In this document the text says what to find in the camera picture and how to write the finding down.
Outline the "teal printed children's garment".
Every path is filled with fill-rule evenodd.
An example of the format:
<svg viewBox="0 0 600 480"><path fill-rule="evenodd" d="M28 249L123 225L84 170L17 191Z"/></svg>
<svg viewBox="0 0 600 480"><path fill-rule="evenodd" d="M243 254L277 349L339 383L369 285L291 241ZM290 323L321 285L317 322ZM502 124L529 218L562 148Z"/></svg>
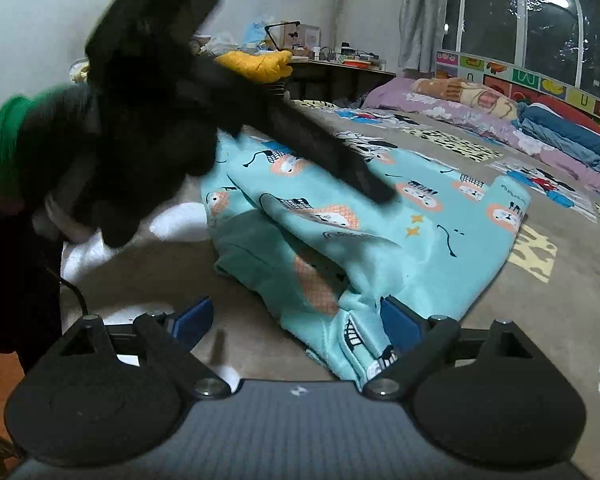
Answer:
<svg viewBox="0 0 600 480"><path fill-rule="evenodd" d="M364 384L400 352L381 300L462 318L512 251L530 196L509 177L483 183L381 138L342 138L391 186L390 203L257 136L222 136L200 188L216 270L258 294L314 360Z"/></svg>

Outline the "yellow folded garment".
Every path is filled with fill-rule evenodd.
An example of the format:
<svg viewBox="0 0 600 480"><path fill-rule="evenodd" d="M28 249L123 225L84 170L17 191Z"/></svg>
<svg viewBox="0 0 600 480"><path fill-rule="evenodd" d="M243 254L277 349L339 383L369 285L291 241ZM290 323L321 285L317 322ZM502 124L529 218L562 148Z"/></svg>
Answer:
<svg viewBox="0 0 600 480"><path fill-rule="evenodd" d="M286 50L268 51L262 54L230 51L217 56L214 60L258 84L272 84L289 77L292 73L292 67L289 65L292 53Z"/></svg>

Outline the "Mickey Mouse carpet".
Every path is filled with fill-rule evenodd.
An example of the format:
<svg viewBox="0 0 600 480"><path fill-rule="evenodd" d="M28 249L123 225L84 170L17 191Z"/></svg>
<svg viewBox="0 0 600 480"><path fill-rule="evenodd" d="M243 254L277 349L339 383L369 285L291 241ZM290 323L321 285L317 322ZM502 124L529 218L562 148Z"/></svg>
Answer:
<svg viewBox="0 0 600 480"><path fill-rule="evenodd" d="M432 141L444 129L432 119L389 119L375 126L355 122L336 108L314 108L311 116L340 139L346 131L374 136L483 183L509 177L529 193L512 251L458 320L484 327L496 318L509 318L559 368L586 406L577 462L591 476L600 476L600 222L594 214L575 214L531 191L516 174L502 174L494 165L480 166L437 148ZM79 286L92 310L111 322L210 296L219 326L227 330L225 364L244 377L335 375L280 326L258 294L216 270L218 253L201 196L202 179L186 181L125 247L111 249L100 235L68 246L64 277Z"/></svg>

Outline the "cardboard box on desk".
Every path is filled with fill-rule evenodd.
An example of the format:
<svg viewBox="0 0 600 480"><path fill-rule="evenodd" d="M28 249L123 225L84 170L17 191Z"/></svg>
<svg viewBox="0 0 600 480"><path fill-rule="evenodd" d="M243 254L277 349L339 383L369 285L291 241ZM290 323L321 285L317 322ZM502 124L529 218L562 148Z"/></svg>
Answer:
<svg viewBox="0 0 600 480"><path fill-rule="evenodd" d="M300 21L268 24L264 30L275 50L287 50L295 56L310 58L314 51L322 45L321 29Z"/></svg>

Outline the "dark wooden desk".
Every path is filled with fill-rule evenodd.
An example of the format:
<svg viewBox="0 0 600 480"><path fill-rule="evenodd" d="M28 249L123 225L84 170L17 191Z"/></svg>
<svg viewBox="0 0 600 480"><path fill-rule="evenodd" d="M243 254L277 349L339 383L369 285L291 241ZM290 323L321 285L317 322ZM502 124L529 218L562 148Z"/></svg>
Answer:
<svg viewBox="0 0 600 480"><path fill-rule="evenodd" d="M352 103L386 84L394 73L323 61L292 61L285 90L291 99Z"/></svg>

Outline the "purple floral quilt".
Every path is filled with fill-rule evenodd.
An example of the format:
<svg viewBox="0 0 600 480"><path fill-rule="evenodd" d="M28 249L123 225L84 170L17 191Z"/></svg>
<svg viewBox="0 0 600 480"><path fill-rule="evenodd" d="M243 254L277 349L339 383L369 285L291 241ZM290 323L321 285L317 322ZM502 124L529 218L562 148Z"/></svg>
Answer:
<svg viewBox="0 0 600 480"><path fill-rule="evenodd" d="M477 133L479 136L490 136L547 166L569 174L573 179L600 192L600 173L559 151L558 148L527 136L508 120L483 113L462 103L415 92L412 84L414 84L413 79L393 78L372 90L366 96L363 106L427 115L439 122L447 122Z"/></svg>

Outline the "blue folded blanket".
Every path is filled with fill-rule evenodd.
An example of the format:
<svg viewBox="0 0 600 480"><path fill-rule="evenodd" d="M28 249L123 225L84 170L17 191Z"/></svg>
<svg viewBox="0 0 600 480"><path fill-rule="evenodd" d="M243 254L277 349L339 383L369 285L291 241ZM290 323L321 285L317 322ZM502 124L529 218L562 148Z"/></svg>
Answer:
<svg viewBox="0 0 600 480"><path fill-rule="evenodd" d="M600 173L600 135L593 130L570 122L541 103L520 102L512 124Z"/></svg>

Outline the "grey curtain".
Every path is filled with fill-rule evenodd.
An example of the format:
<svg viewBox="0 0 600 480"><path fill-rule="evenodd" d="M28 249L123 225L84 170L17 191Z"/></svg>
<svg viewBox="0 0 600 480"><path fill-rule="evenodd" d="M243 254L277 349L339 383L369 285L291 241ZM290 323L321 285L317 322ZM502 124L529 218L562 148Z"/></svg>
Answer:
<svg viewBox="0 0 600 480"><path fill-rule="evenodd" d="M448 0L402 0L399 66L430 73L442 46Z"/></svg>

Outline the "window with plastic film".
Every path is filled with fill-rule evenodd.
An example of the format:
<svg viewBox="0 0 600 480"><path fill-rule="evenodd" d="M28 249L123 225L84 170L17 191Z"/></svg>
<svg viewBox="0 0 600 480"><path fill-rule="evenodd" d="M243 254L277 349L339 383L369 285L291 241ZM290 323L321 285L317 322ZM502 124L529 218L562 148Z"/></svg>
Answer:
<svg viewBox="0 0 600 480"><path fill-rule="evenodd" d="M600 98L600 0L448 0L443 47Z"/></svg>

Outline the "colourful alphabet wall mat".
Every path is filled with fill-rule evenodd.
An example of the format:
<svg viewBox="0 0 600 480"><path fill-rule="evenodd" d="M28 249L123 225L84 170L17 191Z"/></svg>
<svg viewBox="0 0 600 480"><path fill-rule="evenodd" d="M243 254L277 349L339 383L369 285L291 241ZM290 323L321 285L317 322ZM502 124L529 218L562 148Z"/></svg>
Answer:
<svg viewBox="0 0 600 480"><path fill-rule="evenodd" d="M512 64L440 49L436 52L437 78L458 77L484 84L515 101L534 102L550 96L585 114L600 127L600 99L571 84Z"/></svg>

